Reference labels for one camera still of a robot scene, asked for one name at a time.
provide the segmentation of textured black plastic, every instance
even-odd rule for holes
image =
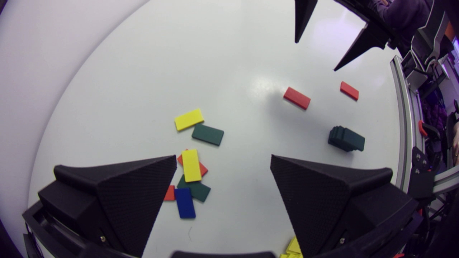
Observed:
[[[275,258],[275,256],[271,252],[246,254],[203,254],[177,251],[171,258]]]
[[[390,168],[344,168],[275,155],[271,171],[304,257],[320,251],[351,197],[392,177]]]
[[[142,256],[177,162],[174,156],[91,168],[56,166],[56,179],[99,199],[126,253]]]

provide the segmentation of white table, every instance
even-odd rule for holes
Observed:
[[[319,1],[299,44],[294,1],[152,0],[124,21],[75,75],[46,128],[35,160],[29,205],[55,178],[53,167],[95,166],[198,149],[212,188],[181,220],[164,203],[143,257],[174,250],[285,250],[294,236],[269,170],[271,154],[396,173],[399,121],[389,66],[397,54],[371,49],[334,72],[364,22]],[[346,81],[355,102],[339,91]],[[308,97],[303,111],[282,98]],[[220,147],[177,132],[174,118],[201,108],[205,125],[225,131]],[[366,138],[346,153],[327,144],[333,126]],[[178,166],[173,184],[183,170]]]

